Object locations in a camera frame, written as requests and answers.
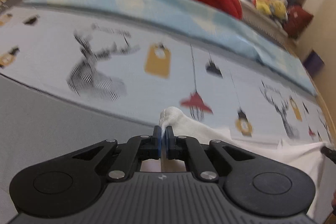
stuffed toy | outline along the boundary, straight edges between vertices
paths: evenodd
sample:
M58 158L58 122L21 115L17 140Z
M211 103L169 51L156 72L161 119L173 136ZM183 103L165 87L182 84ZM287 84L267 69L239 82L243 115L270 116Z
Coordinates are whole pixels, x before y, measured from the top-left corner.
M255 0L254 3L263 15L274 17L281 22L287 20L287 0Z

white cloth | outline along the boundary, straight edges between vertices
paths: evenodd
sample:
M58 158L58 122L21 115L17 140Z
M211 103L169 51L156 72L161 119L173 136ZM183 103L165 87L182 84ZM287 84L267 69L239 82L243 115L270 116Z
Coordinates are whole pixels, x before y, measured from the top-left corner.
M209 141L213 139L222 140L252 153L302 170L311 177L316 187L314 201L307 213L308 216L314 218L325 160L325 157L320 152L320 148L327 143L320 142L291 146L286 143L286 141L282 140L276 148L270 149L268 148L269 146L263 143L236 141L231 139L230 130L228 128L212 129L200 122L188 118L176 107L169 107L161 112L159 125L162 132L164 132L164 129L167 126L172 126L175 136L184 135L194 137L203 144L208 144ZM162 158L161 169L162 172L180 172L185 170L185 167L184 163L180 160L167 160Z

